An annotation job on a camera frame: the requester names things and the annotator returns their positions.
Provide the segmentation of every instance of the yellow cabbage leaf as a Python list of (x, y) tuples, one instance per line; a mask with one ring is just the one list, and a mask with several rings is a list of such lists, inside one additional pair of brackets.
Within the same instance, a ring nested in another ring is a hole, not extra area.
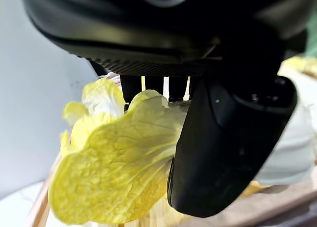
[[(146, 99), (141, 94), (122, 118), (109, 115), (98, 123), (100, 117), (82, 117), (71, 144), (68, 134), (62, 135), (66, 155), (52, 181), (49, 202), (63, 222), (127, 223), (144, 216), (166, 194), (185, 113), (164, 107), (163, 96), (143, 95)], [(87, 123), (92, 130), (82, 131)]]

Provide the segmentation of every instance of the white backdrop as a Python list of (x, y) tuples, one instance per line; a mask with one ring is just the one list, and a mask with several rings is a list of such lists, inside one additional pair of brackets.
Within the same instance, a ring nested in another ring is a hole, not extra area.
[(33, 28), (21, 0), (0, 0), (0, 199), (45, 178), (67, 128), (63, 106), (95, 79)]

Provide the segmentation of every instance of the black plastic housing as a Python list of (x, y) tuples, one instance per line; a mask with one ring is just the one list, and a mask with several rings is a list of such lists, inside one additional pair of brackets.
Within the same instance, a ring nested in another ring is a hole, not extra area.
[(173, 208), (209, 217), (248, 186), (297, 102), (288, 78), (277, 77), (264, 91), (235, 94), (218, 81), (198, 85), (171, 167), (168, 200)]

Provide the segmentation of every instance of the metal mesh grille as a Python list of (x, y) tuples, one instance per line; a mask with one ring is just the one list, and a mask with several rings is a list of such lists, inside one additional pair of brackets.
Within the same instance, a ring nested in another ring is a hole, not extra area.
[(207, 68), (203, 64), (162, 64), (129, 60), (90, 59), (112, 72), (132, 76), (201, 76)]

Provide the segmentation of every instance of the wrinkled leaf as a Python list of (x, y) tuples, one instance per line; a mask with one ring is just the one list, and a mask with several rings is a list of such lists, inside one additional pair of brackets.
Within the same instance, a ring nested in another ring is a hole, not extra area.
[(124, 113), (122, 91), (105, 78), (85, 86), (82, 102), (88, 108), (89, 114), (109, 113), (121, 117)]
[(165, 108), (164, 99), (142, 100), (124, 117), (94, 129), (82, 148), (76, 147), (83, 140), (73, 144), (77, 134), (72, 133), (74, 147), (63, 157), (49, 191), (60, 220), (127, 223), (166, 194), (185, 114)]

